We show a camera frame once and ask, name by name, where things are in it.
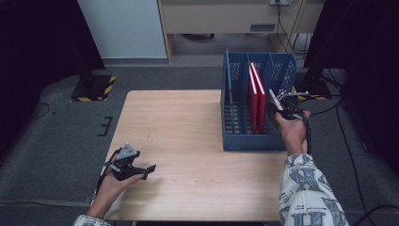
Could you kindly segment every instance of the sleeve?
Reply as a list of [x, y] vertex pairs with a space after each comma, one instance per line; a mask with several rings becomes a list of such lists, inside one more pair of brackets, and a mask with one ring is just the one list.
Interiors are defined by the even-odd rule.
[[308, 154], [293, 154], [285, 161], [279, 217], [281, 225], [349, 225], [325, 175]]
[[76, 218], [73, 226], [111, 226], [111, 224], [102, 219], [80, 215]]

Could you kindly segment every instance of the hand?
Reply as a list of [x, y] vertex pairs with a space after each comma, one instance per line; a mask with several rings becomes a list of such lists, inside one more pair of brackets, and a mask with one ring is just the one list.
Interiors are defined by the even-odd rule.
[[[308, 118], [311, 114], [309, 111], [304, 111]], [[287, 146], [287, 155], [293, 153], [304, 153], [302, 144], [306, 138], [306, 126], [302, 120], [285, 120], [280, 113], [276, 114], [276, 121], [279, 123], [281, 129], [281, 136]]]
[[107, 169], [106, 175], [97, 193], [97, 197], [86, 213], [87, 216], [100, 219], [104, 218], [105, 214], [111, 208], [112, 203], [118, 198], [120, 193], [144, 176], [143, 174], [138, 174], [129, 177], [126, 180], [118, 181], [111, 170], [112, 169], [110, 168]]

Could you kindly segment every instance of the red folder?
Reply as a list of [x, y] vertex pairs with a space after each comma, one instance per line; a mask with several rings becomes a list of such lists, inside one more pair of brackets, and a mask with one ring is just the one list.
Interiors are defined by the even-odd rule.
[[259, 76], [258, 69], [255, 63], [250, 63], [250, 71], [255, 78], [256, 90], [258, 92], [258, 104], [257, 104], [257, 120], [256, 126], [259, 134], [264, 134], [263, 123], [264, 123], [264, 111], [266, 107], [266, 92], [264, 91], [261, 77]]
[[250, 102], [249, 106], [249, 114], [250, 114], [250, 119], [252, 123], [252, 134], [256, 134], [256, 128], [257, 128], [257, 123], [256, 123], [256, 118], [258, 115], [258, 91], [256, 87], [256, 82], [255, 82], [255, 77], [249, 68], [249, 89], [248, 89], [248, 100]]

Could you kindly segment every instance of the power outlet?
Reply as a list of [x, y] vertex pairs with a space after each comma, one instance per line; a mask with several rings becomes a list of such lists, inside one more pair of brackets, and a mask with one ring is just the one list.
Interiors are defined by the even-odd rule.
[[281, 6], [290, 6], [293, 4], [293, 0], [270, 0], [271, 6], [281, 5]]

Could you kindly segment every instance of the wooden table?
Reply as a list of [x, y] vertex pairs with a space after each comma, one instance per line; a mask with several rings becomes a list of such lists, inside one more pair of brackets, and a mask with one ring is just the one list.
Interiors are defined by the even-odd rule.
[[224, 152], [220, 118], [220, 90], [129, 92], [107, 159], [130, 143], [141, 151], [136, 167], [157, 168], [126, 189], [106, 218], [279, 220], [286, 152]]

